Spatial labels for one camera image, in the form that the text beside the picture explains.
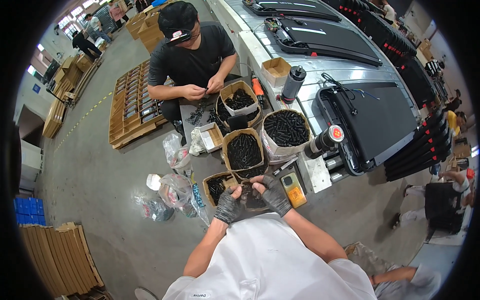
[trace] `wire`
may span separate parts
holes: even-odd
[[[380,100],[380,98],[377,98],[377,97],[375,97],[374,95],[370,94],[369,92],[365,92],[364,90],[362,90],[362,89],[360,89],[360,88],[354,88],[352,91],[359,92],[359,93],[361,94],[361,96],[364,97],[364,98],[365,98],[365,96],[364,96],[363,94],[367,94],[367,95],[369,95],[369,96],[372,97],[372,98],[375,98],[375,99],[377,99],[377,100]]]
[[[333,79],[332,76],[330,76],[329,74],[327,73],[322,73],[322,77],[325,79],[325,82],[328,82],[328,83],[331,83],[331,84],[334,84],[335,86],[337,86],[337,88],[340,89],[340,92],[343,93],[345,95],[345,97],[348,99],[348,106],[350,106],[350,110],[351,110],[351,114],[352,115],[356,115],[358,113],[357,109],[355,108],[355,106],[353,106],[353,103],[352,103],[352,100],[355,100],[355,94],[352,92],[352,90],[344,87],[340,82],[336,81],[335,79]],[[347,91],[351,92],[353,98],[350,98],[347,94]]]

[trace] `treadmill belt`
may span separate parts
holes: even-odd
[[[372,48],[349,29],[309,18],[277,20],[294,42],[302,42],[308,46],[282,48],[286,52],[316,52],[318,55],[356,60],[374,66],[382,65]],[[303,24],[298,24],[298,20],[303,21]]]
[[[405,96],[395,83],[345,84],[345,88],[362,89],[376,98],[354,91],[352,104],[357,115],[351,114],[344,93],[330,93],[352,132],[363,159],[372,160],[416,130],[417,122]]]
[[[321,2],[316,2],[316,1],[308,1],[308,0],[259,1],[257,0],[252,4],[247,6],[249,6],[255,14],[261,15],[261,16],[269,16],[274,13],[279,13],[284,15],[295,15],[295,16],[319,18],[319,19],[335,21],[335,22],[341,21],[341,18],[338,16],[338,14],[332,11],[327,5]]]

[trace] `white t-shirt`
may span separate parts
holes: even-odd
[[[326,264],[277,213],[234,223],[198,278],[182,276],[172,299],[375,300],[367,274],[347,259]]]
[[[98,30],[98,21],[99,19],[97,17],[92,17],[90,21],[88,21],[88,24],[90,25],[90,27],[92,27],[93,31]]]
[[[395,22],[395,10],[390,6],[390,4],[386,4],[384,6],[384,11],[387,12],[385,19]]]

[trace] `conveyor belt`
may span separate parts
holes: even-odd
[[[361,38],[364,39],[372,48],[375,55],[380,58],[383,63],[382,66],[375,67],[357,61],[331,57],[309,57],[302,54],[287,54],[280,49],[272,35],[267,32],[267,29],[263,24],[264,17],[255,15],[251,10],[243,5],[241,0],[225,0],[225,2],[248,25],[248,27],[253,31],[255,36],[259,39],[265,50],[272,58],[282,57],[288,63],[290,63],[290,65],[301,65],[305,71],[307,71],[307,77],[298,94],[298,103],[294,103],[290,105],[290,107],[295,108],[297,107],[297,104],[300,105],[300,109],[303,111],[309,121],[313,134],[320,134],[324,129],[326,129],[326,122],[321,116],[320,110],[314,101],[317,91],[320,89],[319,83],[324,81],[321,77],[322,72],[329,73],[335,80],[341,82],[342,84],[378,81],[394,82],[400,87],[405,98],[408,100],[408,105],[412,110],[412,114],[414,114],[414,116],[418,115],[415,104],[410,99],[402,81],[395,72],[395,69],[390,61],[388,61],[384,57],[383,53],[346,18],[342,18],[342,21],[339,23],[331,21],[325,22],[358,32]]]

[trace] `window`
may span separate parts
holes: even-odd
[[[64,17],[64,18],[59,22],[60,28],[63,29],[69,22],[70,22],[70,19],[69,19],[68,17]]]
[[[76,17],[77,15],[81,14],[84,10],[82,9],[81,6],[77,7],[76,9],[74,9],[71,14],[73,17]]]
[[[98,0],[88,0],[87,2],[84,2],[82,5],[84,8],[87,8],[89,7],[90,5],[92,5],[93,3],[96,3],[98,2]]]
[[[81,15],[78,16],[77,18],[77,22],[78,24],[80,24],[81,26],[85,26],[85,24],[87,24],[87,21],[85,20],[85,16],[87,14],[86,13],[82,13]]]
[[[67,29],[63,30],[63,32],[68,36],[69,39],[73,39],[73,33],[75,31],[78,31],[77,28],[75,28],[75,26],[73,24],[71,24],[70,26],[68,26]]]
[[[30,65],[30,67],[28,67],[27,71],[28,71],[30,74],[33,75],[33,72],[35,72],[36,70],[35,70],[35,68],[34,68],[32,65]]]

